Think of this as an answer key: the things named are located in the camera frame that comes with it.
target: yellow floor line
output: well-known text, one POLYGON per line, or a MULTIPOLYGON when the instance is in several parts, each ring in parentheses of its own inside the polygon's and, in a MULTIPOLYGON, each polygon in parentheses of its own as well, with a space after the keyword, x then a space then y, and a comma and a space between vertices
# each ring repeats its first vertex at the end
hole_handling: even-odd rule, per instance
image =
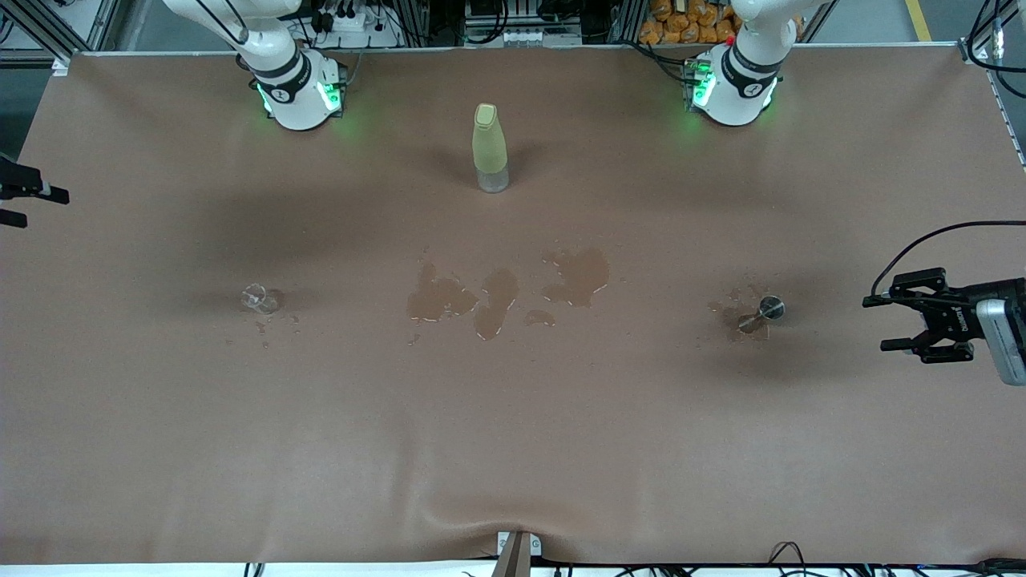
POLYGON ((915 29, 915 37, 919 39, 919 42, 933 40, 930 36, 930 29, 926 28, 926 18, 922 16, 919 0, 905 0, 905 6, 908 7, 908 15, 912 18, 912 28, 915 29))

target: yellow bottle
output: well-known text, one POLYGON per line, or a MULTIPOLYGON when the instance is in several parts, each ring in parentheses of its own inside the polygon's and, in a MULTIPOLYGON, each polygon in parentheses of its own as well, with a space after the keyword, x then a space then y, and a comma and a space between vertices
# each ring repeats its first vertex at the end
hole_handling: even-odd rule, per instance
POLYGON ((474 113, 474 167, 477 184, 484 192, 502 192, 510 184, 506 137, 499 124, 499 110, 494 104, 477 105, 474 113))

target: glass cup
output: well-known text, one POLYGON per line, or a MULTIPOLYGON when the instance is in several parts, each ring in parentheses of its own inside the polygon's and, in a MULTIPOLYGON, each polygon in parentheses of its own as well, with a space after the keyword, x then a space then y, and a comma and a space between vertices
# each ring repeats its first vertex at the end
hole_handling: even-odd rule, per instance
POLYGON ((278 299, 264 287, 253 282, 242 292, 242 304, 261 314, 271 314, 278 310, 278 299))

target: tabletop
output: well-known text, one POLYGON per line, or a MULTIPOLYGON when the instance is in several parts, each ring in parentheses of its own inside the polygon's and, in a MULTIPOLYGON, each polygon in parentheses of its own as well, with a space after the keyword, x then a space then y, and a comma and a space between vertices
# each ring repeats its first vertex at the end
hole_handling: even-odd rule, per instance
MULTIPOLYGON (((231 57, 75 57, 22 156, 72 202, 0 231, 0 562, 468 557, 510 529, 577 562, 1026 556, 1026 389, 983 346, 881 353, 920 321, 860 307, 913 238, 1021 214, 986 75, 954 47, 784 75, 727 128, 628 49, 374 53, 289 132, 231 57), (764 295, 785 317, 739 333, 764 295)), ((896 272, 1017 277, 1023 240, 896 272)))

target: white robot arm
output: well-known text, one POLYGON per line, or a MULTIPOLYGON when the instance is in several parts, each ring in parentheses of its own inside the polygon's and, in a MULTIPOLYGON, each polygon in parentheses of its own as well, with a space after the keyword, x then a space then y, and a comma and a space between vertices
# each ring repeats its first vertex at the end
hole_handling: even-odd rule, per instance
POLYGON ((729 126, 748 124, 770 105, 777 73, 797 36, 791 17, 827 0, 734 0, 745 25, 733 45, 719 44, 698 56, 709 70, 697 75, 694 108, 729 126))
POLYGON ((238 50, 256 77, 264 107, 279 124, 307 130, 342 110, 339 63, 300 49, 279 16, 300 0, 164 0, 180 16, 196 22, 238 50))

